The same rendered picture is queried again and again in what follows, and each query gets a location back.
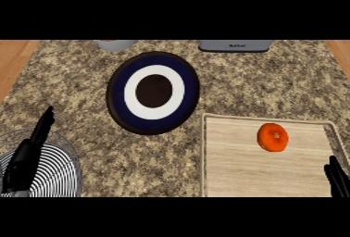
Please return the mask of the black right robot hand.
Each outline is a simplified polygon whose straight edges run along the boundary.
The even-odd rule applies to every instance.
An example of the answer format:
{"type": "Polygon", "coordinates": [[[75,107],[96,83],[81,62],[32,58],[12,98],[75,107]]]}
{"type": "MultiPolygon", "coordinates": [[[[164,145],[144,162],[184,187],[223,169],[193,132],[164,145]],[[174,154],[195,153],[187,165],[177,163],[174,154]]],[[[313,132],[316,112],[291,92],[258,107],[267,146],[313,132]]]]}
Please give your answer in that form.
{"type": "Polygon", "coordinates": [[[333,197],[350,197],[350,178],[347,177],[335,156],[329,157],[329,163],[323,165],[323,172],[331,185],[333,197]]]}

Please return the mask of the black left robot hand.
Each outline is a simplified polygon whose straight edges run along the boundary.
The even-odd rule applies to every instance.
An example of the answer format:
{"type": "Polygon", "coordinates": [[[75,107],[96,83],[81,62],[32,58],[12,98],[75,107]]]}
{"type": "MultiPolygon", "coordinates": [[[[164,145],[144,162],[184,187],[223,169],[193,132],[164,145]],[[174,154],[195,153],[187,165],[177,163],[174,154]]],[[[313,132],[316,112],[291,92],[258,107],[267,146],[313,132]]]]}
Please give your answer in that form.
{"type": "Polygon", "coordinates": [[[53,122],[53,106],[50,106],[38,119],[31,136],[19,143],[6,167],[1,193],[10,193],[15,197],[28,197],[53,122]]]}

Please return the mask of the pale wooden tray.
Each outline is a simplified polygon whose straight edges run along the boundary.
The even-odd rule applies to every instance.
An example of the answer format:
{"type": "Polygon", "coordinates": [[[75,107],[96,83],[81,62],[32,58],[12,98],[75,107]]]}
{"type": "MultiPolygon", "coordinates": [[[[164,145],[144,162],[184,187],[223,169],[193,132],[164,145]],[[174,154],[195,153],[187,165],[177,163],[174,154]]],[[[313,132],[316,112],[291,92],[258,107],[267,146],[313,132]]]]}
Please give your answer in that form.
{"type": "Polygon", "coordinates": [[[199,195],[326,197],[323,166],[333,156],[350,174],[350,157],[329,120],[201,116],[199,195]],[[286,148],[269,152],[257,143],[263,124],[279,124],[286,148]]]}

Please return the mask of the orange round squash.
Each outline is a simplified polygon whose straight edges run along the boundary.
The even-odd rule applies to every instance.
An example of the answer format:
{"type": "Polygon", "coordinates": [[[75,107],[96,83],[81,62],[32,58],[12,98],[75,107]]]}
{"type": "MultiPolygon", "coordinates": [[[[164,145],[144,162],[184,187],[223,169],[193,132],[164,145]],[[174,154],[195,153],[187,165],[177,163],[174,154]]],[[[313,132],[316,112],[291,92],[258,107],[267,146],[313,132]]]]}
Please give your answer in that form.
{"type": "Polygon", "coordinates": [[[257,143],[269,152],[282,152],[288,144],[288,133],[276,123],[264,123],[257,131],[257,143]]]}

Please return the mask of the navy and white round plate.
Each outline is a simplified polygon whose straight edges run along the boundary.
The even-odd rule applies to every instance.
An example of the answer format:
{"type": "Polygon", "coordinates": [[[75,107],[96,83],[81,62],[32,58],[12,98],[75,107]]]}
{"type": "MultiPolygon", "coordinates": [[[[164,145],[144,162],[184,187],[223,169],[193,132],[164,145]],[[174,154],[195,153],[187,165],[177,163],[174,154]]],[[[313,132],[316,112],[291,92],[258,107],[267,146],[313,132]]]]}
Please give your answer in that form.
{"type": "Polygon", "coordinates": [[[156,135],[187,120],[199,98],[189,62],[167,52],[146,52],[116,68],[106,87],[110,117],[130,132],[156,135]]]}

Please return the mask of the pale grey pot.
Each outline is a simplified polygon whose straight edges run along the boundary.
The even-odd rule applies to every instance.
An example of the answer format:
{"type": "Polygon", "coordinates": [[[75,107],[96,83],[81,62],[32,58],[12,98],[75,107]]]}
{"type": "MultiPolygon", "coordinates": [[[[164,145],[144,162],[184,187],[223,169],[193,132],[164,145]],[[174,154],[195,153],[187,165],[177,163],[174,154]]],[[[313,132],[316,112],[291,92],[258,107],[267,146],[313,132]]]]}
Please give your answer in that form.
{"type": "Polygon", "coordinates": [[[119,52],[130,48],[136,43],[136,40],[97,40],[97,46],[108,52],[119,52]]]}

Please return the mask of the grey appliance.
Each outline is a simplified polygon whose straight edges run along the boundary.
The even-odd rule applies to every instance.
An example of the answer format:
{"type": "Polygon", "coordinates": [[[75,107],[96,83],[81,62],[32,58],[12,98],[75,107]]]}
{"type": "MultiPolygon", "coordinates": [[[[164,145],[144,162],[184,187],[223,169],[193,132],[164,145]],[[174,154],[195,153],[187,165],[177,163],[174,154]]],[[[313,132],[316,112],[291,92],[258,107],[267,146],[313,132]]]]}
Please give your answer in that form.
{"type": "Polygon", "coordinates": [[[266,52],[271,40],[199,40],[198,48],[205,52],[266,52]]]}

